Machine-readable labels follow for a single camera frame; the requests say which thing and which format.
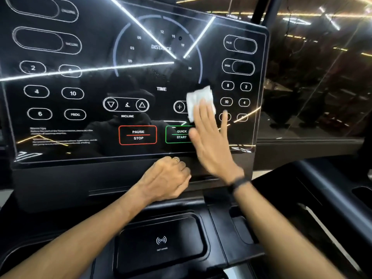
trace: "wireless charging icon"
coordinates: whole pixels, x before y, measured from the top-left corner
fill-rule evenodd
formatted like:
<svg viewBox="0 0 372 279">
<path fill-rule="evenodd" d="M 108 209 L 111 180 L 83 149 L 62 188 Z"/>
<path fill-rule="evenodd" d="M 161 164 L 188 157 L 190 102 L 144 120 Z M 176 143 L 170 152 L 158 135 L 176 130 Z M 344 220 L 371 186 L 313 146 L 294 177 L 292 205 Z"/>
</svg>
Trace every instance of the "wireless charging icon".
<svg viewBox="0 0 372 279">
<path fill-rule="evenodd" d="M 163 236 L 163 238 L 159 238 L 159 237 L 156 238 L 156 243 L 158 245 L 160 245 L 161 243 L 165 244 L 166 242 L 167 242 L 167 238 L 165 236 Z"/>
</svg>

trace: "white tissue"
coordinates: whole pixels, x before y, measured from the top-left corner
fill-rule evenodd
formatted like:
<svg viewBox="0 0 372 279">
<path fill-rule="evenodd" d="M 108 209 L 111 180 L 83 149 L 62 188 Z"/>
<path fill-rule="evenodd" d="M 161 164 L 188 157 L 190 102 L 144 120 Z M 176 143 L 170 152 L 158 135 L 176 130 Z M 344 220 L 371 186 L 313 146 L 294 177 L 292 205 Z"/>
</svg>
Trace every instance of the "white tissue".
<svg viewBox="0 0 372 279">
<path fill-rule="evenodd" d="M 213 104 L 213 94 L 210 86 L 204 87 L 203 89 L 196 90 L 186 95 L 187 112 L 189 114 L 189 121 L 194 122 L 193 109 L 195 105 L 199 105 L 201 99 L 204 99 L 206 103 L 211 103 L 213 113 L 216 114 L 216 108 Z"/>
</svg>

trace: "treadmill console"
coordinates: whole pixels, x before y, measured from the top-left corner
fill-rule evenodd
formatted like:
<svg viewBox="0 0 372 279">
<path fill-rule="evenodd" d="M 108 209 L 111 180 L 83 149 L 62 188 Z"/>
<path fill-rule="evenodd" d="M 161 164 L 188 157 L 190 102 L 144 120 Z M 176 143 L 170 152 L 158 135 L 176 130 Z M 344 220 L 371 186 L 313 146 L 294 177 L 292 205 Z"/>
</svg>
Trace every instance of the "treadmill console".
<svg viewBox="0 0 372 279">
<path fill-rule="evenodd" d="M 265 28 L 150 0 L 0 4 L 13 168 L 192 155 L 186 94 L 208 85 L 231 150 L 254 153 Z"/>
</svg>

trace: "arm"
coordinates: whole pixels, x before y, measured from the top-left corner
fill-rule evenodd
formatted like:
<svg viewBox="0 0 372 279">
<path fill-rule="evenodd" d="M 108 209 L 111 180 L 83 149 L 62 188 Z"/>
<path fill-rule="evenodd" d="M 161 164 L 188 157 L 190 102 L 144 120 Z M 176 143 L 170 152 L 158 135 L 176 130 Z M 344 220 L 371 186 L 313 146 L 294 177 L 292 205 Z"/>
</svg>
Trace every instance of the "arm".
<svg viewBox="0 0 372 279">
<path fill-rule="evenodd" d="M 184 162 L 170 157 L 158 160 L 117 201 L 54 239 L 1 279 L 78 278 L 134 216 L 153 201 L 178 197 L 190 178 Z"/>
<path fill-rule="evenodd" d="M 243 169 L 230 153 L 227 112 L 223 113 L 220 132 L 209 104 L 202 101 L 193 111 L 196 128 L 190 129 L 189 136 L 202 165 L 226 184 L 243 177 Z M 344 278 L 251 183 L 238 187 L 234 197 L 280 273 L 300 279 Z"/>
</svg>

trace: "distance gauge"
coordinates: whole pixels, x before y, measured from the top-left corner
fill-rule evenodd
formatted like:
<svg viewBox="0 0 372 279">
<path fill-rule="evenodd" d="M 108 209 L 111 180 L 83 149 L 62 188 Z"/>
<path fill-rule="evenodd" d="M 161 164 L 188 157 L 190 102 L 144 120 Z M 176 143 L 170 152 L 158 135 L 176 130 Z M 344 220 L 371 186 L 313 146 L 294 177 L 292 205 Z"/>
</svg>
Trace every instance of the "distance gauge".
<svg viewBox="0 0 372 279">
<path fill-rule="evenodd" d="M 136 78 L 138 83 L 156 86 L 157 91 L 171 91 L 181 86 L 188 90 L 195 88 L 195 85 L 201 82 L 203 72 L 202 56 L 198 45 L 195 45 L 183 58 L 195 42 L 195 38 L 183 25 L 166 16 L 143 15 L 137 19 L 163 47 L 139 25 L 134 22 L 127 23 L 114 44 L 114 66 L 174 63 L 148 66 L 145 69 L 116 69 L 116 76 L 130 75 Z"/>
</svg>

